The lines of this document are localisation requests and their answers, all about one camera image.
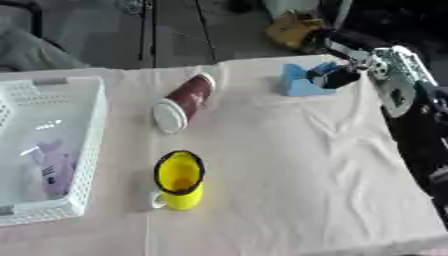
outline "robotic hand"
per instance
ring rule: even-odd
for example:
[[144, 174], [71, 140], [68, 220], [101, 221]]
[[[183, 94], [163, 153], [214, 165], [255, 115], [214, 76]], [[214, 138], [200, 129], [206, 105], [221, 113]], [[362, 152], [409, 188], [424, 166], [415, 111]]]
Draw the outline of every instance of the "robotic hand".
[[371, 48], [338, 34], [326, 40], [330, 51], [367, 69], [405, 164], [434, 201], [447, 205], [448, 87], [439, 87], [406, 47]]

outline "wrinkled cloth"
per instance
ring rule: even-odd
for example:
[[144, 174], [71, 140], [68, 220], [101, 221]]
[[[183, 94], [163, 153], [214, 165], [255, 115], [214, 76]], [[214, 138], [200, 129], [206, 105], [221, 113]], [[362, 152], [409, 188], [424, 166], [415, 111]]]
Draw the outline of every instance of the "wrinkled cloth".
[[[278, 92], [283, 64], [331, 60], [0, 75], [101, 75], [109, 103], [86, 215], [0, 228], [0, 255], [397, 255], [447, 243], [365, 76], [334, 95]], [[186, 130], [162, 134], [151, 107], [200, 71], [214, 75], [216, 93]], [[152, 210], [153, 166], [179, 149], [206, 164], [203, 201], [185, 212]]]
[[11, 71], [87, 68], [84, 64], [43, 39], [19, 28], [0, 33], [0, 68]]

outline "white basket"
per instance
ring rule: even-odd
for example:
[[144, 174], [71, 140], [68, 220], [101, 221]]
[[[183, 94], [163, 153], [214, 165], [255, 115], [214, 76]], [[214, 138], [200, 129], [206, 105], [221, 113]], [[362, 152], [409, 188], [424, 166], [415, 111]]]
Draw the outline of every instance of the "white basket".
[[[103, 136], [107, 103], [100, 77], [0, 82], [0, 226], [52, 221], [84, 214]], [[77, 158], [67, 195], [30, 201], [16, 193], [23, 183], [20, 151], [42, 136], [36, 125], [58, 119], [58, 136]]]

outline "blue block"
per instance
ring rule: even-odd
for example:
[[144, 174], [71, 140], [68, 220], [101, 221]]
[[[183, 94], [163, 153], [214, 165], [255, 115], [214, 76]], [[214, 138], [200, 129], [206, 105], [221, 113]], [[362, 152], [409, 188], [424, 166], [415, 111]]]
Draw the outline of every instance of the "blue block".
[[[333, 65], [322, 63], [317, 66], [319, 72], [331, 70]], [[286, 96], [313, 96], [333, 94], [335, 89], [322, 89], [306, 79], [307, 70], [295, 64], [283, 66], [282, 87]]]

